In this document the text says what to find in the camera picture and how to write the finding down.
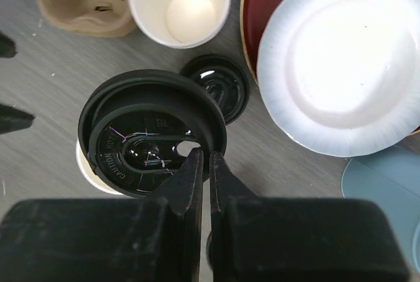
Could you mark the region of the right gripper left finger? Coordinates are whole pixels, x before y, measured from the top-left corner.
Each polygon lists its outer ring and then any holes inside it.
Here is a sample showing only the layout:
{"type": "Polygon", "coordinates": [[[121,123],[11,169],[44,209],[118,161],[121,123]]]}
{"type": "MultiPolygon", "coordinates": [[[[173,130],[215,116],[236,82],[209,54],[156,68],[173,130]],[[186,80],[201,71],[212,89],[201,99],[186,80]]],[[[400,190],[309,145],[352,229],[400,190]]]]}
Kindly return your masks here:
{"type": "Polygon", "coordinates": [[[1,222],[2,281],[197,281],[203,152],[144,199],[31,199],[1,222]]]}

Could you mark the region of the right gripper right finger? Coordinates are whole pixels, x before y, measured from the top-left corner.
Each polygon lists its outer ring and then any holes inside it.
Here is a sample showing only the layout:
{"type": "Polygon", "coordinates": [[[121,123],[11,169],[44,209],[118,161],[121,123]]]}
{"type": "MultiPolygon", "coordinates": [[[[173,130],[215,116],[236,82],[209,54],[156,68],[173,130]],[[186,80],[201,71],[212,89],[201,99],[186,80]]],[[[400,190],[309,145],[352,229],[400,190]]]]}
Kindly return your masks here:
{"type": "Polygon", "coordinates": [[[371,201],[255,195],[224,157],[209,160],[215,281],[408,281],[382,210],[371,201]]]}

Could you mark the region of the stack of black lids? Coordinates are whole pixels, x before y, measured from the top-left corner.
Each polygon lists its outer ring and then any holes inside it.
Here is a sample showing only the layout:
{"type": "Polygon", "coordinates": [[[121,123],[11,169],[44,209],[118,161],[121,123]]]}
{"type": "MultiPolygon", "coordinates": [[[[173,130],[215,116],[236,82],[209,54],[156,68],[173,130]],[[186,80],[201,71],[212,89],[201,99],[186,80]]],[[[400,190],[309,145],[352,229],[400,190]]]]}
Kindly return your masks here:
{"type": "Polygon", "coordinates": [[[231,59],[219,54],[203,54],[191,59],[180,74],[212,96],[227,125],[244,112],[250,95],[249,81],[245,72],[231,59]]]}

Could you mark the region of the stack of paper cups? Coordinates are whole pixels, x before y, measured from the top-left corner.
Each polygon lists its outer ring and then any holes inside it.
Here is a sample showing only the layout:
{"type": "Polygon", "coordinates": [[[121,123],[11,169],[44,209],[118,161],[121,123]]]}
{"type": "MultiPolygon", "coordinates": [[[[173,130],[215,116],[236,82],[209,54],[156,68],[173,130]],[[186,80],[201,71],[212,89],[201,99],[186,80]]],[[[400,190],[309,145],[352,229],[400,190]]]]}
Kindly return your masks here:
{"type": "Polygon", "coordinates": [[[224,26],[231,0],[128,0],[131,14],[151,40],[191,49],[214,38],[224,26]]]}

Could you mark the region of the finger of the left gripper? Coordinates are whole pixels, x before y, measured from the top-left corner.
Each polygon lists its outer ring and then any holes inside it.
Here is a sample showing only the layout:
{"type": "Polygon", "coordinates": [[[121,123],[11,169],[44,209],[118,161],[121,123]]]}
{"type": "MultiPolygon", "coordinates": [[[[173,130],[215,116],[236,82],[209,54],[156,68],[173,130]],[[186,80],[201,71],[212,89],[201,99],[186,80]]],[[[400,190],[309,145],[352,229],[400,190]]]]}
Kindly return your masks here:
{"type": "Polygon", "coordinates": [[[35,116],[4,104],[0,105],[0,134],[21,131],[32,126],[35,116]]]}
{"type": "Polygon", "coordinates": [[[16,43],[9,36],[0,32],[0,57],[14,58],[17,55],[16,43]]]}

